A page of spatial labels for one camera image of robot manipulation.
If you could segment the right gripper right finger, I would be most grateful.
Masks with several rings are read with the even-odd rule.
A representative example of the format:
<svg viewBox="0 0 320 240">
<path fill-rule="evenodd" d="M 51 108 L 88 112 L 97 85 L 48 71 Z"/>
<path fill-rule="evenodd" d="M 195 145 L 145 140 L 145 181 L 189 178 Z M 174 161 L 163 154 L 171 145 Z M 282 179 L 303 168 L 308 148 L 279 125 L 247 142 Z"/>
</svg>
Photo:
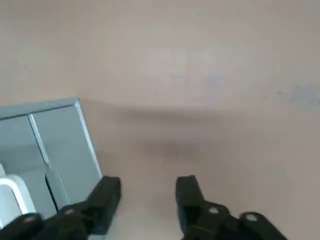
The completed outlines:
<svg viewBox="0 0 320 240">
<path fill-rule="evenodd" d="M 286 240 L 264 215 L 229 209 L 205 199 L 195 175 L 176 179 L 175 199 L 183 240 Z"/>
</svg>

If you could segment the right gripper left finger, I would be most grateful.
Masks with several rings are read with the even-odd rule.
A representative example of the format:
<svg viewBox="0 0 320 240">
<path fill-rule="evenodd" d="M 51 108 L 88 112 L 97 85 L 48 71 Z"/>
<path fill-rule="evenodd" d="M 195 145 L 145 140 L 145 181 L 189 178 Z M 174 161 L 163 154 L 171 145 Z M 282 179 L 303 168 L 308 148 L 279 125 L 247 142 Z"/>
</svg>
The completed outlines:
<svg viewBox="0 0 320 240">
<path fill-rule="evenodd" d="M 88 240 L 105 237 L 121 200 L 121 179 L 103 176 L 88 197 L 49 218 L 38 213 L 16 217 L 0 230 L 2 240 Z"/>
</svg>

